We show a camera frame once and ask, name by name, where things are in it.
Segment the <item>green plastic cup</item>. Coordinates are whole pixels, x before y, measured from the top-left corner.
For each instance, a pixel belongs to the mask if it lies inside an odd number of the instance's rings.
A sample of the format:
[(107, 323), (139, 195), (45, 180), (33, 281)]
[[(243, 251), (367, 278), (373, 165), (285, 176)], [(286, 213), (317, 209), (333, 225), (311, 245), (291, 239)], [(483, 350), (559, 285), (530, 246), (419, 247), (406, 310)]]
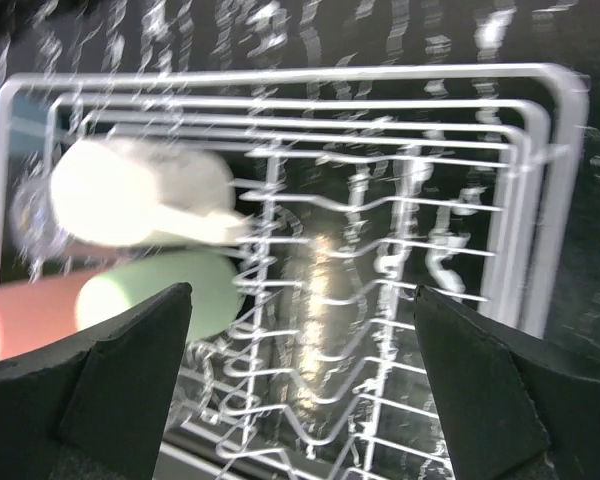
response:
[(78, 329), (115, 317), (176, 283), (192, 287), (189, 342), (226, 330), (242, 308), (234, 264), (207, 249), (158, 254), (118, 265), (89, 279), (75, 303)]

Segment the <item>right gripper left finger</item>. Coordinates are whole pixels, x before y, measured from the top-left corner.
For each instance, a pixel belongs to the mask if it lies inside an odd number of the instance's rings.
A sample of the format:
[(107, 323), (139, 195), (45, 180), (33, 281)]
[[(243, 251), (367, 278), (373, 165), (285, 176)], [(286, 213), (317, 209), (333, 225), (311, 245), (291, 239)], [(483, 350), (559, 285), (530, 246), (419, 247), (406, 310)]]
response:
[(177, 283), (0, 361), (0, 479), (150, 479), (192, 311)]

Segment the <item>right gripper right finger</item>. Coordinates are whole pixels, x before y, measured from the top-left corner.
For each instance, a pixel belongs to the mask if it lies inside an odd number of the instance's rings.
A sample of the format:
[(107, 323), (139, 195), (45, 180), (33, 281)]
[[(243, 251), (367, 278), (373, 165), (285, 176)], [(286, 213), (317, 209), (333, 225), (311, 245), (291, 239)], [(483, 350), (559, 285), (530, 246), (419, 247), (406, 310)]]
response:
[(417, 290), (414, 322), (458, 479), (600, 479), (600, 360)]

